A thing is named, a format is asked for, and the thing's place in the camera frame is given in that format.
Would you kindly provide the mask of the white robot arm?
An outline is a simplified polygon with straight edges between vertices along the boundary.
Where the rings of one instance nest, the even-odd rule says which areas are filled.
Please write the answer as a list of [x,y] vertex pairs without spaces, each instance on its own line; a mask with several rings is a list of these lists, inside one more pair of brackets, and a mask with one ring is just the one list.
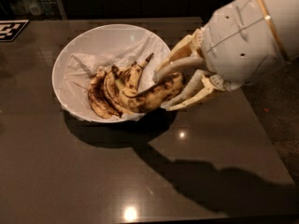
[[181,39],[153,80],[196,69],[181,94],[162,103],[167,111],[180,110],[251,85],[298,57],[299,0],[234,0]]

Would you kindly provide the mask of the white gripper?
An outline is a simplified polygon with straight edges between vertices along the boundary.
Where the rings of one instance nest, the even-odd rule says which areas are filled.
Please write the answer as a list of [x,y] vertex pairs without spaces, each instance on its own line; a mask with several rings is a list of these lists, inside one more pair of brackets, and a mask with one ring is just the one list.
[[262,0],[234,0],[216,10],[203,30],[196,29],[172,48],[155,68],[153,81],[182,68],[201,67],[205,60],[216,75],[196,70],[183,91],[161,108],[174,111],[199,105],[285,66],[286,58],[269,22]]

